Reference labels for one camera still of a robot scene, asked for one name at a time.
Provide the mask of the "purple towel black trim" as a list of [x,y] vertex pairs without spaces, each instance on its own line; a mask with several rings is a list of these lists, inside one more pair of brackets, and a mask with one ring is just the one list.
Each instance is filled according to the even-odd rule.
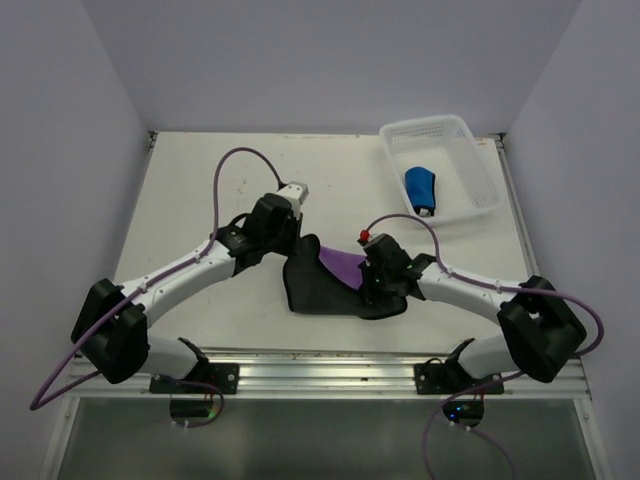
[[382,320],[404,313],[407,301],[387,297],[368,303],[359,292],[362,255],[325,248],[314,234],[298,240],[284,263],[282,278],[291,312]]

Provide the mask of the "blue towel black trim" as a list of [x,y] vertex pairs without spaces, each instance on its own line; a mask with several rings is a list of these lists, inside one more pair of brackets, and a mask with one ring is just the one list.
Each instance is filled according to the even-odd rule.
[[433,217],[436,211],[436,175],[424,167],[405,172],[405,189],[411,209],[420,217]]

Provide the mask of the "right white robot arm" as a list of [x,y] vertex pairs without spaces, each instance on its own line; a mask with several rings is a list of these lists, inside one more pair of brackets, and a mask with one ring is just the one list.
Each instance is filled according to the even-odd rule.
[[542,277],[504,287],[487,280],[467,283],[442,269],[433,255],[412,258],[388,234],[364,230],[358,243],[365,252],[360,268],[368,302],[413,297],[457,307],[500,328],[494,337],[463,341],[444,362],[427,369],[425,376],[442,388],[464,393],[512,371],[549,383],[586,339],[585,327]]

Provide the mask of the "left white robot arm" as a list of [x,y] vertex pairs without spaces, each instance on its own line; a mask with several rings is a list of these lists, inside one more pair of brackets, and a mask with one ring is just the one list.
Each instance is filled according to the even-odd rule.
[[265,255],[291,255],[307,195],[306,186],[289,183],[262,196],[242,225],[228,224],[165,269],[121,285],[109,279],[95,283],[72,342],[111,384],[147,373],[185,392],[201,390],[213,380],[204,353],[184,338],[154,339],[149,329],[179,304],[259,264]]

